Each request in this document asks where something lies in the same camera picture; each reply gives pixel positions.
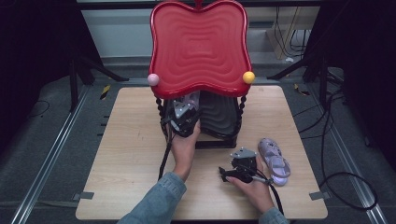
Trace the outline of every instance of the blue jacket sleeve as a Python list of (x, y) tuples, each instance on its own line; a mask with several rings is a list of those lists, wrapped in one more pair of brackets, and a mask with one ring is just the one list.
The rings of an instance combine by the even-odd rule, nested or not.
[(183, 180), (174, 173), (166, 173), (118, 223), (170, 223), (185, 192)]
[(273, 207), (260, 216), (259, 224), (289, 224), (289, 222), (277, 208)]

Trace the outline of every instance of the slipper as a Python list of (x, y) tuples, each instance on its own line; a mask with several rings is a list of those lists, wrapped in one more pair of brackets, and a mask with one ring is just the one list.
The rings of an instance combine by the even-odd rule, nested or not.
[(259, 143), (260, 155), (270, 169), (271, 177), (278, 186), (284, 186), (290, 176), (290, 165), (282, 157), (277, 143), (270, 138), (263, 138)]

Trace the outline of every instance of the red tray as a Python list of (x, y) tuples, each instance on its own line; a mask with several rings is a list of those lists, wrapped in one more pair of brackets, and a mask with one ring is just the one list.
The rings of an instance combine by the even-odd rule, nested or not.
[(150, 74), (160, 78), (152, 86), (162, 99), (193, 91), (246, 95), (250, 84), (242, 75), (251, 71), (246, 47), (247, 14), (231, 0), (207, 7), (162, 2), (151, 12), (153, 52)]

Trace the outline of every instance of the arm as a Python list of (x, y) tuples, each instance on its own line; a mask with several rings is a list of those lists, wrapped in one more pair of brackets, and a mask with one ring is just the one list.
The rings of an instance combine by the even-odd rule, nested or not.
[(178, 135), (172, 141), (172, 153), (175, 158), (173, 172), (166, 173), (142, 199), (140, 203), (119, 224), (126, 223), (170, 223), (178, 202), (186, 192), (187, 180), (192, 167), (195, 142), (200, 133), (200, 122), (187, 138)]
[[(262, 171), (262, 161), (259, 157), (256, 157), (257, 168)], [(289, 223), (285, 217), (275, 208), (274, 202), (271, 198), (269, 187), (260, 181), (253, 180), (247, 184), (241, 180), (227, 176), (227, 180), (241, 189), (246, 195), (248, 200), (256, 207), (262, 215), (260, 216), (259, 223)]]

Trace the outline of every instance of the pink ball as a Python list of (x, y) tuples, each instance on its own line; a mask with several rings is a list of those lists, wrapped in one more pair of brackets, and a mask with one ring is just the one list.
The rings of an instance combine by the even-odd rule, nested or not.
[(160, 82), (160, 78), (158, 77), (157, 74), (148, 75), (148, 84), (150, 86), (157, 86), (159, 82)]

